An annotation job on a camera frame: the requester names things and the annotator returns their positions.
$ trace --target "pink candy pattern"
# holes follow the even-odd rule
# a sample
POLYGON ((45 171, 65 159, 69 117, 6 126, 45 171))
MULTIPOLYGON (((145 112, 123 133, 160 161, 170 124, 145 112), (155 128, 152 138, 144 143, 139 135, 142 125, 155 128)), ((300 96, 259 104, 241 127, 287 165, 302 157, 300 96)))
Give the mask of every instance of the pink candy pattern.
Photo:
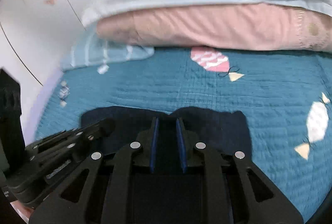
POLYGON ((228 57, 211 47, 193 47, 190 57, 207 71, 229 71, 228 57))

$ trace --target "navy fabric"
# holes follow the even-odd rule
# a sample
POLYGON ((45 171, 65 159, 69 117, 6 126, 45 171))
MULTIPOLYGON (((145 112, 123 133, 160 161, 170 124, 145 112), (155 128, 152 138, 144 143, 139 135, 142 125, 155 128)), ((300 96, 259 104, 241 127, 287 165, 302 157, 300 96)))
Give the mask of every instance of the navy fabric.
POLYGON ((230 66, 244 74, 231 82, 190 59, 188 48, 157 48, 143 61, 68 71, 70 95, 59 104, 58 86, 45 109, 36 138, 79 125, 79 117, 97 107, 126 106, 172 113, 196 106, 240 110, 247 118, 254 163, 308 220, 332 187, 332 126, 310 149, 308 160, 294 147, 308 136, 306 119, 322 92, 332 96, 332 59, 310 51, 228 51, 230 66))
MULTIPOLYGON (((102 153, 106 155, 112 154, 125 144, 134 141, 139 132, 148 130, 153 117, 157 117, 160 120, 173 120, 174 123, 176 119, 182 118, 185 129, 197 133, 201 142, 214 147, 224 154, 233 155, 236 151, 242 151, 246 157, 250 159, 252 157, 247 121, 244 114, 240 111, 228 113, 187 107, 167 115, 145 109, 112 106, 96 108, 82 114, 80 126, 85 127, 105 118, 110 118, 117 122, 112 135, 103 141, 102 153)), ((176 129, 178 130, 178 128, 180 130, 180 126, 176 124, 176 129)), ((183 151, 185 151, 183 139, 179 147, 183 147, 183 151)))

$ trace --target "bed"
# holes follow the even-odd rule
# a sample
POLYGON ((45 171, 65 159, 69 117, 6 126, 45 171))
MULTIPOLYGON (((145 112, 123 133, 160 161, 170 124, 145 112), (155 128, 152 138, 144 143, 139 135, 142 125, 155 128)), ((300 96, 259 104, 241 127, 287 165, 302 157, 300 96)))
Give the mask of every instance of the bed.
POLYGON ((332 187, 332 126, 327 121, 319 123, 326 124, 320 139, 313 141, 308 135, 315 104, 331 115, 332 55, 303 50, 215 51, 228 58, 228 73, 206 70, 193 60, 189 47, 156 47, 153 56, 109 64, 106 72, 99 65, 64 73, 57 69, 32 108, 27 136, 41 139, 77 128, 80 116, 98 107, 169 114, 189 106, 240 110, 247 117, 254 163, 310 223, 332 187))

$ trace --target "quilted fabric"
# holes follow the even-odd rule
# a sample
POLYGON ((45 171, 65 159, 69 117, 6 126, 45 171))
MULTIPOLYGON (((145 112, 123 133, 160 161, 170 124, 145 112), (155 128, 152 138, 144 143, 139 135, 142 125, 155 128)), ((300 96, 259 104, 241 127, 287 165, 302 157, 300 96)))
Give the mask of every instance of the quilted fabric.
POLYGON ((68 71, 70 88, 62 108, 60 86, 50 98, 37 130, 42 138, 78 126, 79 116, 113 105, 171 113, 187 106, 242 111, 247 117, 253 161, 281 189, 307 221, 332 187, 332 126, 315 142, 308 160, 294 147, 307 141, 306 119, 322 92, 332 96, 332 56, 310 51, 227 51, 243 77, 231 82, 190 59, 190 49, 157 48, 144 61, 68 71))

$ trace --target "dark navy cloth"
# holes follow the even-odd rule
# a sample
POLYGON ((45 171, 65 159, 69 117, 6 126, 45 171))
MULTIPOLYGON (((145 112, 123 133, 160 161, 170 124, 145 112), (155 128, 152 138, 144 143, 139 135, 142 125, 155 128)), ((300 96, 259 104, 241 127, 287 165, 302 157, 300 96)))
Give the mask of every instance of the dark navy cloth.
POLYGON ((187 107, 167 115, 162 112, 127 107, 96 108, 81 116, 81 127, 104 118, 116 121, 116 128, 103 141, 104 153, 114 153, 125 144, 136 140, 140 131, 148 130, 153 117, 160 119, 182 118, 185 128, 196 132, 201 142, 213 146, 224 154, 242 151, 251 158, 251 139, 247 120, 241 111, 217 112, 210 109, 187 107))

